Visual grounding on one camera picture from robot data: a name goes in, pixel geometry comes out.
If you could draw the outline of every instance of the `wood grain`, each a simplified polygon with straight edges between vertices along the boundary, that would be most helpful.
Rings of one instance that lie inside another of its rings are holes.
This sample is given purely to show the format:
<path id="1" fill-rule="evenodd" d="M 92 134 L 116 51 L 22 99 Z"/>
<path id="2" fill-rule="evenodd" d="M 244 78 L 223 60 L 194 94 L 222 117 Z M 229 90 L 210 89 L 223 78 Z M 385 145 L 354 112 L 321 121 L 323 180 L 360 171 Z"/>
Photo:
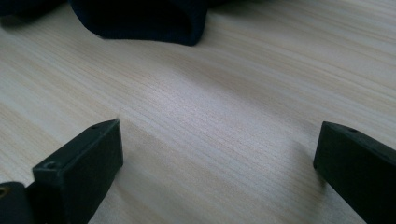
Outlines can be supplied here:
<path id="1" fill-rule="evenodd" d="M 320 125 L 396 148 L 396 2 L 236 1 L 194 48 L 104 40 L 70 6 L 0 29 L 0 182 L 119 118 L 91 223 L 363 223 L 312 167 Z"/>

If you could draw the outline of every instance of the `screw hole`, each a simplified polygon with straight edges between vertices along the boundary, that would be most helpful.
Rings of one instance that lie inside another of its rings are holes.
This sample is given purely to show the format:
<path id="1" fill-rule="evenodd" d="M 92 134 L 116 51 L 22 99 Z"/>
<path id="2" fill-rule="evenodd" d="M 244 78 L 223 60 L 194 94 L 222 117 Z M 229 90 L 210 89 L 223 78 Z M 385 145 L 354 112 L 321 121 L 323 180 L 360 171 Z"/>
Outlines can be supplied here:
<path id="1" fill-rule="evenodd" d="M 56 167 L 58 167 L 58 163 L 56 163 L 55 161 L 49 161 L 49 162 L 44 164 L 44 167 L 47 168 L 47 169 L 53 170 Z"/>
<path id="2" fill-rule="evenodd" d="M 9 193 L 9 187 L 0 187 L 0 199 Z"/>
<path id="3" fill-rule="evenodd" d="M 356 129 L 351 129 L 351 128 L 349 129 L 349 131 L 352 132 L 352 133 L 356 133 L 357 132 Z"/>

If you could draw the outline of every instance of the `table surface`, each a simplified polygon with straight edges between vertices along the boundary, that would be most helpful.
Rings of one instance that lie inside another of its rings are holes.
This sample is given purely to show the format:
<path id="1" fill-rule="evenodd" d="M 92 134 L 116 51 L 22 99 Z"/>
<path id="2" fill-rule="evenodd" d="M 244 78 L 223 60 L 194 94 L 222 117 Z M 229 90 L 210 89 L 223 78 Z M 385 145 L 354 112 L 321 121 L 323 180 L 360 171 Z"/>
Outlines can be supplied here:
<path id="1" fill-rule="evenodd" d="M 69 5 L 0 22 L 0 182 L 120 119 L 90 223 L 363 223 L 313 169 L 321 123 L 396 148 L 393 0 L 236 1 L 193 48 L 101 39 Z"/>

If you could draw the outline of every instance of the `black fabric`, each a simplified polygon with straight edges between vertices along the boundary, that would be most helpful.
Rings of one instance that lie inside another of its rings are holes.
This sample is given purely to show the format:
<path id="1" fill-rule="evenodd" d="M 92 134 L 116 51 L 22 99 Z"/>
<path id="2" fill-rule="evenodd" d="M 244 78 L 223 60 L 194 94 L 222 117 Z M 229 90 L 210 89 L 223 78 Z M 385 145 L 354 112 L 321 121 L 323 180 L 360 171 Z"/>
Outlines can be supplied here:
<path id="1" fill-rule="evenodd" d="M 62 0 L 0 0 L 0 16 Z M 206 12 L 229 0 L 69 0 L 81 23 L 103 38 L 144 39 L 193 46 Z"/>

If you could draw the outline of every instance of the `black plastic object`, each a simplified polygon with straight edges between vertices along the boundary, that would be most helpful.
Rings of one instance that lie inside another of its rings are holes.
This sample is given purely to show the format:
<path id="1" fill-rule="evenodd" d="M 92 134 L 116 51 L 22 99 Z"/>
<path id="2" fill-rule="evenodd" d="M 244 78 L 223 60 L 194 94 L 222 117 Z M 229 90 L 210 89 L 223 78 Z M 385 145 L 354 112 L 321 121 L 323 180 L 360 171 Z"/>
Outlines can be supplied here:
<path id="1" fill-rule="evenodd" d="M 0 223 L 88 223 L 121 166 L 120 122 L 93 125 L 35 166 L 35 182 L 25 190 L 15 182 L 4 184 Z M 12 203 L 4 201 L 8 197 L 13 197 Z M 20 220 L 22 208 L 35 222 Z"/>
<path id="2" fill-rule="evenodd" d="M 323 122 L 314 167 L 367 223 L 396 223 L 396 151 Z"/>
<path id="3" fill-rule="evenodd" d="M 0 184 L 0 223 L 35 223 L 23 184 L 18 182 Z"/>

